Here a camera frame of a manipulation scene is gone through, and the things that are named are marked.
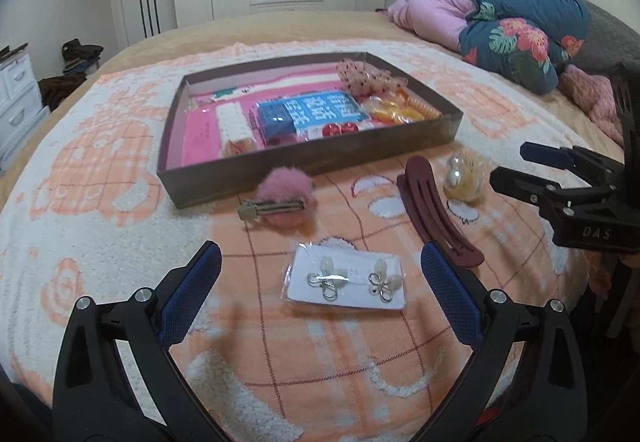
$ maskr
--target metal bolt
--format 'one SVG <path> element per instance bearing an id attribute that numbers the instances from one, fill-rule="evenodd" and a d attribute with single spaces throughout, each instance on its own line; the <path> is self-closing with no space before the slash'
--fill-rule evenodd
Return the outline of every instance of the metal bolt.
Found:
<path id="1" fill-rule="evenodd" d="M 489 294 L 491 301 L 494 303 L 504 303 L 507 301 L 507 294 L 505 294 L 502 290 L 492 290 L 491 294 Z"/>
<path id="2" fill-rule="evenodd" d="M 144 303 L 145 301 L 149 301 L 151 299 L 151 289 L 141 288 L 136 292 L 136 301 L 140 303 Z"/>
<path id="3" fill-rule="evenodd" d="M 78 310 L 84 310 L 91 304 L 91 300 L 88 297 L 81 297 L 76 301 L 76 308 Z"/>
<path id="4" fill-rule="evenodd" d="M 564 303 L 559 299 L 552 299 L 549 306 L 556 312 L 562 312 L 564 310 Z"/>

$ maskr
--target floral comforter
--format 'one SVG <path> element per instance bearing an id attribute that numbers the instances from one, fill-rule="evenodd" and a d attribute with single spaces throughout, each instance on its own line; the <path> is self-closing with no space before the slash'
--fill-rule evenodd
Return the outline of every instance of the floral comforter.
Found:
<path id="1" fill-rule="evenodd" d="M 591 26 L 582 0 L 473 0 L 460 33 L 466 62 L 536 94 L 558 86 L 556 67 L 580 50 Z"/>

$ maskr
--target drawer handle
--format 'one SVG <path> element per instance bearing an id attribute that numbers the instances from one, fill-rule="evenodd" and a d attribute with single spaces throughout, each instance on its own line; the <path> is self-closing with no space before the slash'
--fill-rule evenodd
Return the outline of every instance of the drawer handle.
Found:
<path id="1" fill-rule="evenodd" d="M 20 113 L 18 113 L 18 115 L 16 115 L 9 121 L 9 124 L 11 124 L 12 126 L 19 126 L 23 119 L 24 119 L 24 108 L 20 110 Z"/>

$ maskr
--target earring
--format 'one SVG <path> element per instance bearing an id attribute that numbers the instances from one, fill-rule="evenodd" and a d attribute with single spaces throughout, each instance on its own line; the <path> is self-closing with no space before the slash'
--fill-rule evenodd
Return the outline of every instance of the earring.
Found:
<path id="1" fill-rule="evenodd" d="M 335 301 L 338 298 L 338 288 L 346 285 L 349 279 L 345 270 L 334 268 L 332 258 L 324 256 L 320 261 L 320 270 L 306 276 L 306 282 L 311 287 L 320 287 L 325 300 Z"/>
<path id="2" fill-rule="evenodd" d="M 389 278 L 386 276 L 386 261 L 377 260 L 373 267 L 373 273 L 369 274 L 369 282 L 373 285 L 372 294 L 378 294 L 383 303 L 391 303 L 394 292 L 402 288 L 402 276 L 396 274 Z"/>

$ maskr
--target orange and white blanket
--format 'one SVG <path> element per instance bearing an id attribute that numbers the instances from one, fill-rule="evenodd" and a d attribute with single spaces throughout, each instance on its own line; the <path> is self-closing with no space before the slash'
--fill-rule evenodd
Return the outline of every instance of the orange and white blanket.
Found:
<path id="1" fill-rule="evenodd" d="M 340 50 L 371 52 L 464 110 L 455 143 L 421 152 L 436 176 L 453 150 L 469 147 L 496 165 L 578 183 L 518 155 L 527 140 L 585 146 L 575 133 L 503 80 L 425 44 L 236 44 L 105 75 L 41 142 L 0 215 L 0 363 L 10 377 L 50 403 L 76 299 L 124 300 L 212 239 L 223 251 L 222 275 L 172 355 L 224 429 L 246 442 L 408 440 L 470 354 L 419 271 L 422 245 L 393 183 L 409 155 L 316 177 L 316 223 L 291 234 L 247 228 L 236 215 L 242 195 L 178 211 L 155 174 L 164 119 L 185 74 Z M 486 257 L 478 269 L 486 287 L 537 305 L 577 301 L 586 285 L 584 257 L 552 244 L 535 207 L 489 189 L 477 209 L 452 208 L 455 224 Z M 397 254 L 406 308 L 293 310 L 280 292 L 300 241 Z M 122 351 L 143 409 L 158 418 L 126 345 Z M 513 350 L 497 393 L 518 355 Z"/>

